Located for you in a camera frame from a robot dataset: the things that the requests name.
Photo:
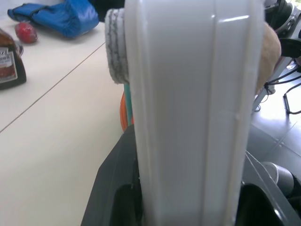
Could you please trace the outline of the white plastic box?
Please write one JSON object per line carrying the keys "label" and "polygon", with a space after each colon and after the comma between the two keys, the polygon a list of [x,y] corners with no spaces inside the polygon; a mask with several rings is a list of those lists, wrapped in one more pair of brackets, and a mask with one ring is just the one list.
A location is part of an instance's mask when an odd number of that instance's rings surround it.
{"label": "white plastic box", "polygon": [[233,226],[264,0],[126,0],[144,226]]}

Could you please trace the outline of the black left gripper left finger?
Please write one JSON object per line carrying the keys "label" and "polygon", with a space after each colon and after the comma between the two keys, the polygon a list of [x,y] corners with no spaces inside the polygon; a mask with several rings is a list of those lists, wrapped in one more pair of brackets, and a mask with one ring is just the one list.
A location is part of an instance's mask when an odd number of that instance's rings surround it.
{"label": "black left gripper left finger", "polygon": [[127,127],[101,164],[80,226],[142,226],[135,129]]}

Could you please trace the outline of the red wrapped snack packet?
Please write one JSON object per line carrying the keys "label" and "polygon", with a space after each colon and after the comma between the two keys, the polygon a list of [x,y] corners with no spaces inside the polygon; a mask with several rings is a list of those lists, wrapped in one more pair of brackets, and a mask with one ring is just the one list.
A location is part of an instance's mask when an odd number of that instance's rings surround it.
{"label": "red wrapped snack packet", "polygon": [[32,44],[38,40],[37,32],[30,23],[18,23],[15,26],[15,33],[18,39],[23,43]]}

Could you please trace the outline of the grey metal stand leg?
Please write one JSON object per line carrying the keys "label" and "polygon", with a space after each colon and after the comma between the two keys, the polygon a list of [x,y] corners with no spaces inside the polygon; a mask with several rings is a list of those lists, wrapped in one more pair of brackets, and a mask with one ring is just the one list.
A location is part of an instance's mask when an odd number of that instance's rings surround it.
{"label": "grey metal stand leg", "polygon": [[[265,82],[268,85],[271,85],[272,83],[275,83],[277,80],[280,79],[281,73],[286,69],[286,67],[291,63],[293,59],[290,57],[280,57],[279,61],[277,62],[277,65],[275,66],[274,72],[270,76],[270,78]],[[269,94],[269,90],[267,90],[265,87],[263,87],[258,95],[255,96],[252,111],[255,112],[260,103],[262,102],[263,98]]]}

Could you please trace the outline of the grey rolled cloth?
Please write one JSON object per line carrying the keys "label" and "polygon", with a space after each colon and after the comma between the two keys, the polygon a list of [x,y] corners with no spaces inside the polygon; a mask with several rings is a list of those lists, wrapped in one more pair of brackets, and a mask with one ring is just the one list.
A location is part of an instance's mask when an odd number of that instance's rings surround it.
{"label": "grey rolled cloth", "polygon": [[105,45],[110,75],[116,84],[129,83],[125,39],[125,10],[109,9],[105,16]]}

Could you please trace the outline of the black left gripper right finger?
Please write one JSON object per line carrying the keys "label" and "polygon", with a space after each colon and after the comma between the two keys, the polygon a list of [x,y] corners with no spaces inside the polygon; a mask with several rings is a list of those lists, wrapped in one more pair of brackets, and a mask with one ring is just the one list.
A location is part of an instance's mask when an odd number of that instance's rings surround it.
{"label": "black left gripper right finger", "polygon": [[301,226],[301,180],[246,152],[237,226]]}

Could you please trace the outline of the black and silver device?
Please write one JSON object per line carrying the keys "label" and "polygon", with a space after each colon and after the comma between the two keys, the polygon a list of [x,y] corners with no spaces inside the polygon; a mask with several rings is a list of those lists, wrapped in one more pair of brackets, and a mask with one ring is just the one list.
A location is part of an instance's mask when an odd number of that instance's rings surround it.
{"label": "black and silver device", "polygon": [[264,0],[265,21],[276,32],[281,56],[301,57],[301,9],[288,0]]}

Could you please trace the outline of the blue fabric bag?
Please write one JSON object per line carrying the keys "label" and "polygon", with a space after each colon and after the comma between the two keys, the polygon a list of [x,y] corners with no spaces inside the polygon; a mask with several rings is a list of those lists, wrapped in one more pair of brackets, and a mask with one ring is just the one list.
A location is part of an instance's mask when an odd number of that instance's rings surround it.
{"label": "blue fabric bag", "polygon": [[52,6],[24,3],[7,10],[15,21],[52,29],[67,38],[75,38],[94,29],[99,24],[98,13],[88,0],[64,0]]}

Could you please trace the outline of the orange and teal backpack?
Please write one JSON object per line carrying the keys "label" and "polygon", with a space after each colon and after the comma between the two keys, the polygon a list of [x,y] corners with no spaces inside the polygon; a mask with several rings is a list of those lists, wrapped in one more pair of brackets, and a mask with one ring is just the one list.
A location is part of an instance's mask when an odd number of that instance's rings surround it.
{"label": "orange and teal backpack", "polygon": [[128,126],[134,123],[129,84],[124,84],[124,92],[122,94],[121,101],[120,101],[119,115],[120,115],[120,124],[124,132]]}

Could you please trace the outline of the brown sauce bottle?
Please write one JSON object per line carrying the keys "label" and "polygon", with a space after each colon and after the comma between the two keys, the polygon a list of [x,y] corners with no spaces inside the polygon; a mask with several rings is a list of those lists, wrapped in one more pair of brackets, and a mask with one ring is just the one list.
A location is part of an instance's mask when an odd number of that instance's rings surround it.
{"label": "brown sauce bottle", "polygon": [[20,49],[13,38],[0,28],[0,90],[26,83]]}

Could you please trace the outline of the tan round plush object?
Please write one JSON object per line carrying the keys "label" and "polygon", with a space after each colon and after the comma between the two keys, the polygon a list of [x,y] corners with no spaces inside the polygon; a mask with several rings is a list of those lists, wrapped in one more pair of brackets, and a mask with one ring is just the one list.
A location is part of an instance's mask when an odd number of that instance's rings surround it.
{"label": "tan round plush object", "polygon": [[281,56],[280,40],[274,29],[264,23],[264,36],[261,47],[261,58],[258,70],[258,78],[255,94],[258,95],[264,84],[272,76],[275,66]]}

